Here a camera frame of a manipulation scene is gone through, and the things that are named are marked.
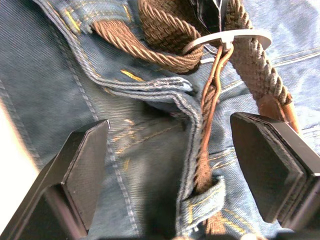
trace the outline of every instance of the leather tab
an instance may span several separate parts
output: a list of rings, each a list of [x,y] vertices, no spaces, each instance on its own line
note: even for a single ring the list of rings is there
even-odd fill
[[[267,94],[258,101],[257,105],[260,115],[285,122],[289,124],[297,134],[300,134],[297,113],[292,101],[281,106],[276,98]]]
[[[258,101],[258,107],[260,115],[280,120],[285,123],[287,122],[287,118],[281,107],[280,102],[277,99],[275,99],[272,95],[264,95]]]
[[[297,134],[300,135],[300,126],[297,119],[297,113],[293,102],[286,104],[282,107],[287,123],[292,127]]]

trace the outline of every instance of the jeans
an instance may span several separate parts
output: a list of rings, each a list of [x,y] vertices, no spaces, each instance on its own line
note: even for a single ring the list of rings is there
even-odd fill
[[[217,183],[194,195],[209,64],[178,75],[91,31],[96,20],[117,19],[143,42],[136,0],[3,0],[1,6],[0,96],[37,167],[73,130],[110,120],[105,179],[87,239],[200,239],[199,223],[218,211],[236,238],[281,231],[262,220],[233,148],[230,115],[258,109],[231,63],[221,76],[208,147]],[[246,0],[244,6],[256,28],[271,32],[268,56],[294,97],[304,140],[319,154],[320,4]]]

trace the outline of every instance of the black tag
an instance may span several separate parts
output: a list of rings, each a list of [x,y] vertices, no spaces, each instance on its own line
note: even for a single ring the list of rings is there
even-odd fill
[[[211,33],[223,31],[229,0],[189,0],[197,19]]]

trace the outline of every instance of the blue denim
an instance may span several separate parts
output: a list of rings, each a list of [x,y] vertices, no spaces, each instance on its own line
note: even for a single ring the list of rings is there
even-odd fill
[[[105,179],[87,239],[201,238],[199,223],[218,211],[236,238],[281,231],[260,217],[236,158],[230,115],[258,109],[230,63],[209,142],[217,184],[193,195],[210,64],[178,75],[91,31],[96,20],[122,20],[143,42],[136,0],[3,0],[1,6],[0,96],[37,167],[71,131],[110,120]],[[253,25],[272,34],[268,56],[294,97],[304,140],[320,153],[318,1],[246,0],[244,6]]]

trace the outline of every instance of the brown woven belt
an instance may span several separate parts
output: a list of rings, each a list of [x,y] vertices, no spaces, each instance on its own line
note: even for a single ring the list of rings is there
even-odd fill
[[[207,32],[195,19],[188,2],[138,0],[138,9],[145,41],[158,52],[140,42],[123,21],[101,20],[93,23],[93,28],[106,41],[136,58],[158,64],[178,74],[194,69],[203,55],[203,46],[196,47],[186,55],[181,55],[181,52],[188,43]],[[230,0],[225,30],[252,28],[240,0]],[[220,46],[201,100],[203,131],[194,178],[195,191],[199,194],[214,184],[209,166],[208,143],[215,107],[221,92],[220,73],[229,60],[249,88],[260,114],[287,122],[299,133],[292,97],[276,69],[271,66],[259,41],[254,38],[236,39],[227,52]],[[206,233],[223,234],[226,230],[221,219],[221,213],[218,212],[205,220]]]

